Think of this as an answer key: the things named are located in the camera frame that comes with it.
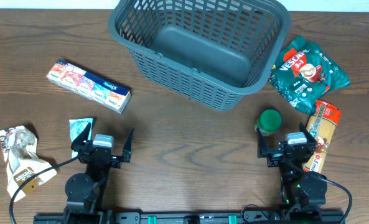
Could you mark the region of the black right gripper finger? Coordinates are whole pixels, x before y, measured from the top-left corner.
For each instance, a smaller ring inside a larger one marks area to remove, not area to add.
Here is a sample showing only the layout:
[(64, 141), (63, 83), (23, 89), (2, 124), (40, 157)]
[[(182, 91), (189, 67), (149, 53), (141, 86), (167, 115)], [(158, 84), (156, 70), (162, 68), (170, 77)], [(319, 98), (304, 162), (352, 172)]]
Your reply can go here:
[(316, 146), (317, 145), (317, 141), (310, 134), (310, 132), (308, 132), (308, 130), (306, 129), (306, 127), (303, 125), (302, 122), (299, 123), (299, 130), (300, 130), (300, 132), (302, 132), (305, 135), (308, 146)]
[(260, 128), (256, 128), (256, 133), (258, 136), (258, 152), (257, 156), (258, 158), (266, 157), (267, 151), (268, 151), (268, 145), (264, 139), (264, 136), (262, 135)]

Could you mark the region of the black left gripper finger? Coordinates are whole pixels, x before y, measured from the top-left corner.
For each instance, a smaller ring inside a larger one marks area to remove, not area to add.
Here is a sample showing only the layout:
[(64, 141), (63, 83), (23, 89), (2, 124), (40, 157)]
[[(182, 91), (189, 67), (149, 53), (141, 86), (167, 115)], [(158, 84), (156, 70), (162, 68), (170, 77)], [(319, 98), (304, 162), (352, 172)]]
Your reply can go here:
[(86, 146), (86, 141), (91, 130), (91, 124), (88, 123), (85, 129), (73, 140), (71, 149), (75, 152), (81, 152)]
[(130, 130), (129, 136), (126, 139), (126, 142), (123, 146), (121, 162), (129, 163), (131, 160), (131, 154), (132, 154), (131, 145), (132, 145), (132, 139), (133, 139), (133, 132), (134, 132), (134, 129)]

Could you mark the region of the mint green tissue packet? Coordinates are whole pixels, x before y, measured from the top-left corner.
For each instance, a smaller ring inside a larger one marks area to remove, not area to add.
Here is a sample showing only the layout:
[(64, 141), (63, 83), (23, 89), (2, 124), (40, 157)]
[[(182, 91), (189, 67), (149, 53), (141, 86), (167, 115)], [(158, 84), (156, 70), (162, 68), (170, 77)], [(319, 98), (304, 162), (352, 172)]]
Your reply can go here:
[(74, 140), (79, 136), (79, 134), (81, 134), (85, 130), (88, 124), (90, 124), (90, 130), (86, 139), (91, 140), (93, 129), (93, 118), (79, 118), (69, 120), (71, 142), (74, 142)]

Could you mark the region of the red yellow spaghetti packet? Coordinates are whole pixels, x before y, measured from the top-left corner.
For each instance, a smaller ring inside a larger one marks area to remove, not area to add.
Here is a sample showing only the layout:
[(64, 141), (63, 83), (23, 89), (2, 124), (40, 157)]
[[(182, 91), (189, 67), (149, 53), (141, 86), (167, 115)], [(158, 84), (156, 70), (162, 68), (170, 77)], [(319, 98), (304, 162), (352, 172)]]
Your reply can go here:
[(315, 106), (316, 111), (309, 117), (306, 129), (315, 138), (317, 145), (309, 161), (303, 164), (303, 170), (321, 173), (341, 111), (322, 100), (317, 100)]

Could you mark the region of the green lidded jar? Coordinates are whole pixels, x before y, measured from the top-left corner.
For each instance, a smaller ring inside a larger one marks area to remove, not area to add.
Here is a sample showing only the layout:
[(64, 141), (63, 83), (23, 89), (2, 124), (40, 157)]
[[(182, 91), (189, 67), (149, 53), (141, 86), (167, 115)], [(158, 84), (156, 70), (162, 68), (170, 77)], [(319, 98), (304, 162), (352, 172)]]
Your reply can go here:
[(263, 136), (270, 136), (281, 127), (282, 122), (282, 116), (278, 111), (264, 110), (255, 121), (255, 131), (259, 129)]

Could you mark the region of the colourful Kleenex tissue multipack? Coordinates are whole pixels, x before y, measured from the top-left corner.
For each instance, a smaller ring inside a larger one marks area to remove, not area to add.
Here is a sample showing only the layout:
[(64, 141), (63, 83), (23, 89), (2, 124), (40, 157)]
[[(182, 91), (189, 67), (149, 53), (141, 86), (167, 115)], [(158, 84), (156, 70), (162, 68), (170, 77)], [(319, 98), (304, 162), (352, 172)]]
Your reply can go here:
[(58, 60), (46, 78), (67, 90), (121, 114), (131, 99), (129, 89), (111, 83), (82, 68)]

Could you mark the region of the green Nescafe coffee bag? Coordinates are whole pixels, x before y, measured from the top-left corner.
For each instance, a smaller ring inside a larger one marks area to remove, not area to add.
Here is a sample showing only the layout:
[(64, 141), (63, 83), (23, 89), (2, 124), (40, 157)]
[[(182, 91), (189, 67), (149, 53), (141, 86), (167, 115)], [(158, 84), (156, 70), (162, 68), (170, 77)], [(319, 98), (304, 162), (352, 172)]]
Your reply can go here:
[(317, 100), (349, 86), (350, 79), (318, 44), (298, 36), (279, 53), (268, 83), (296, 110), (311, 115)]

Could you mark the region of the grey plastic slatted basket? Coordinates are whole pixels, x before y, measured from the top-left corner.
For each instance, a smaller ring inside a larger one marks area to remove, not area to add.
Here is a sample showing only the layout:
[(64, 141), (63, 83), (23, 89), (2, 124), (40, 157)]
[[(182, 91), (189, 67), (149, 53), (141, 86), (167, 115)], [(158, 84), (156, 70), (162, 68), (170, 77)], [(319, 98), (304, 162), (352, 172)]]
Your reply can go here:
[(108, 20), (146, 78), (218, 111), (267, 84), (290, 27), (275, 0), (120, 0)]

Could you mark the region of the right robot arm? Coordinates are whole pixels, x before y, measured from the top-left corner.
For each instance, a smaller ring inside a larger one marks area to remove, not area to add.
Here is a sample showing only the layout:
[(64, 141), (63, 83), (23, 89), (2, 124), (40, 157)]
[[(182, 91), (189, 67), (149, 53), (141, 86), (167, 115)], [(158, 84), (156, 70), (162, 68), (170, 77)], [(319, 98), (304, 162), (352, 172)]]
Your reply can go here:
[(327, 184), (320, 180), (317, 172), (306, 172), (303, 163), (307, 162), (316, 150), (317, 141), (301, 123), (299, 131), (286, 135), (277, 149), (270, 149), (260, 128), (258, 136), (259, 158), (267, 160), (268, 167), (278, 167), (281, 178), (281, 197), (288, 208), (281, 211), (285, 221), (322, 223), (321, 206), (326, 203)]

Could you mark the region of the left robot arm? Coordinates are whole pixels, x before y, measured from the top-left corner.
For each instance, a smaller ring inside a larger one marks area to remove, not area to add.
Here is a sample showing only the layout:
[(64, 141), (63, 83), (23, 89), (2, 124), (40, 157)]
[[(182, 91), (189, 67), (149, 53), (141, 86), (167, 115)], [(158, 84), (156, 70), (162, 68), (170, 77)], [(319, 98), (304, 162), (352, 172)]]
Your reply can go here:
[(73, 140), (72, 150), (77, 152), (77, 159), (86, 164), (84, 173), (71, 176), (65, 184), (67, 206), (62, 223), (76, 224), (110, 224), (115, 222), (113, 211), (101, 207), (110, 169), (121, 167), (131, 160), (131, 143), (133, 131), (123, 146), (120, 156), (113, 155), (114, 138), (97, 134), (93, 140), (88, 139), (91, 125)]

